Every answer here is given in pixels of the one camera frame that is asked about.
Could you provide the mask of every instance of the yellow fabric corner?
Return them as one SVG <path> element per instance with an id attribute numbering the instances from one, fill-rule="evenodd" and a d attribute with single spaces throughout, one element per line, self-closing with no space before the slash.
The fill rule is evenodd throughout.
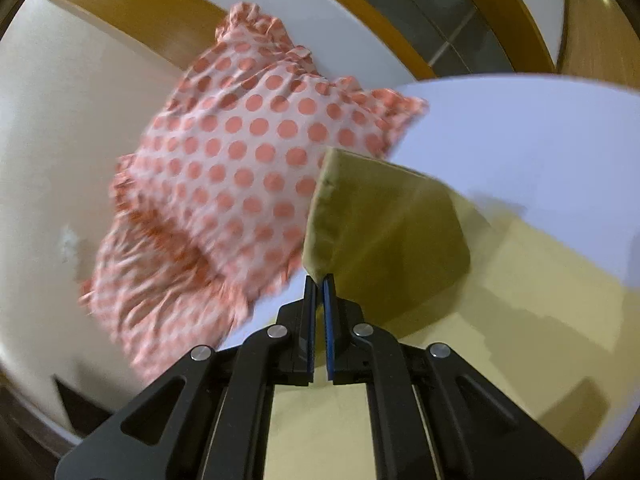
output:
<path id="1" fill-rule="evenodd" d="M 330 148 L 303 265 L 316 283 L 333 273 L 338 295 L 359 303 L 368 322 L 383 325 L 468 271 L 452 195 L 427 176 Z"/>

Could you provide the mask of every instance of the pillow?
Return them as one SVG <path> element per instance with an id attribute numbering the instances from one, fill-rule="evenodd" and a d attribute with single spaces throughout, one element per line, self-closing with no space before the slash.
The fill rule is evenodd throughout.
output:
<path id="1" fill-rule="evenodd" d="M 299 267 L 327 146 L 382 157 L 424 106 L 322 78 L 255 4 L 233 6 L 216 39 L 121 161 L 84 297 L 147 380 L 219 344 Z"/>

